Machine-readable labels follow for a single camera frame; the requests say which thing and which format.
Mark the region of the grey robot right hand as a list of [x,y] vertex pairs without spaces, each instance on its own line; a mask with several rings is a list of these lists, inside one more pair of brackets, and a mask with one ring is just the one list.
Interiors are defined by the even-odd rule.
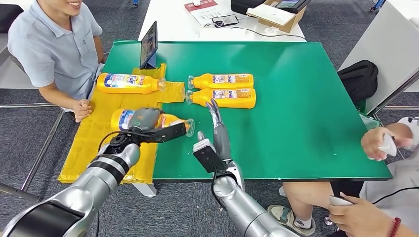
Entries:
[[229,133],[226,125],[222,120],[222,116],[219,111],[219,106],[215,99],[211,98],[210,101],[206,102],[206,106],[212,116],[213,124],[213,147],[214,151],[220,158],[220,160],[226,164],[229,164],[233,159],[231,157],[231,142]]

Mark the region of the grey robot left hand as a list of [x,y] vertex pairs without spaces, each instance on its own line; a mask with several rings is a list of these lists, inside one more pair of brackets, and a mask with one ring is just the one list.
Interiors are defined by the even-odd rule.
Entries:
[[136,127],[142,131],[154,129],[163,111],[159,108],[144,107],[134,112],[128,122],[128,128]]

